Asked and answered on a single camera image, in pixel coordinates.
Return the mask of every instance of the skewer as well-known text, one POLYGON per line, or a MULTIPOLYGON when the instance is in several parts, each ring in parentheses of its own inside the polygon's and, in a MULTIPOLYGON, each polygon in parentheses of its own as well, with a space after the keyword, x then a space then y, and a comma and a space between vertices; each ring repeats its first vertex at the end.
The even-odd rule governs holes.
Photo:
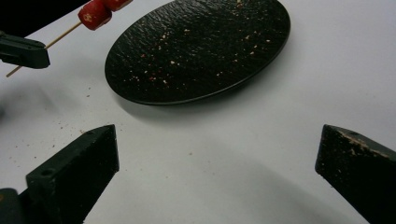
MULTIPOLYGON (((68 29, 66 32, 64 32, 63 34, 61 34, 60 36, 58 36, 56 39, 52 40, 46 47, 44 47, 44 49, 49 49, 52 45, 54 45, 56 42, 58 42, 59 40, 61 40, 62 38, 64 38, 66 35, 68 35, 70 32, 72 32, 74 29, 76 29, 77 27, 79 27, 81 25, 81 21, 79 21, 78 23, 76 23, 76 25, 72 26, 70 29, 68 29)), ((12 76, 14 73, 16 73, 18 70, 20 70, 22 68, 22 66, 18 66, 16 68, 14 68, 11 72, 9 72, 6 77, 10 77, 12 76)))

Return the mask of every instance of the plate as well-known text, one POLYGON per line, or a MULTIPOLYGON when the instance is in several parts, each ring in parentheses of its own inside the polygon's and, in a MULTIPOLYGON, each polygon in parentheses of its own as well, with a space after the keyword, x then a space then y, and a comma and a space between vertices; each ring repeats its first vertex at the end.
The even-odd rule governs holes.
POLYGON ((289 34, 288 11, 276 0, 176 0, 120 35, 106 57, 106 81, 143 105, 204 99, 259 74, 289 34))

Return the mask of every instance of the white tabletop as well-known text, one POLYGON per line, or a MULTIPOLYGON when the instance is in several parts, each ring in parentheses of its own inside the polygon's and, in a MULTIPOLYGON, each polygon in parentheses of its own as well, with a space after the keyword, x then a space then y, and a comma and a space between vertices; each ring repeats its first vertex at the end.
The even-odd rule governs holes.
MULTIPOLYGON (((0 63, 0 189, 78 138, 115 124, 120 171, 87 224, 367 223, 315 172, 324 124, 396 148, 396 1, 283 0, 288 43, 246 86, 203 101, 139 105, 105 78, 132 23, 169 0, 134 0, 105 26, 49 49, 46 69, 0 63)), ((49 43, 79 9, 29 35, 49 43)))

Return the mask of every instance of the black object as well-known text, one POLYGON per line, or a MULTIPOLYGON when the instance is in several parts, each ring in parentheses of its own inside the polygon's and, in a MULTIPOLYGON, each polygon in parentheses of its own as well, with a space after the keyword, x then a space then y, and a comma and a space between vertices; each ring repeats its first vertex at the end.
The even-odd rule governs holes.
POLYGON ((0 9, 0 30, 10 35, 26 37, 86 4, 88 1, 3 1, 0 9))
POLYGON ((0 31, 0 59, 4 63, 13 63, 30 68, 46 68, 50 57, 41 42, 0 31))
POLYGON ((106 58, 106 80, 139 104, 199 100, 258 74, 289 33, 289 14, 276 0, 176 0, 117 39, 106 58))
POLYGON ((114 125, 84 133, 26 176, 0 189, 1 224, 81 224, 120 169, 114 125))
POLYGON ((324 125, 315 168, 367 221, 396 222, 396 152, 324 125))

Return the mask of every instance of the textured plate surface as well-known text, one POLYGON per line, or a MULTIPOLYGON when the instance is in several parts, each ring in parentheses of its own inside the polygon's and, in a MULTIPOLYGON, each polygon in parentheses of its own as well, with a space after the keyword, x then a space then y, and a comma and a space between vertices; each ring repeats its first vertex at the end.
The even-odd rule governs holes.
POLYGON ((106 58, 106 80, 139 104, 195 101, 255 76, 289 33, 289 14, 276 0, 176 0, 117 39, 106 58))

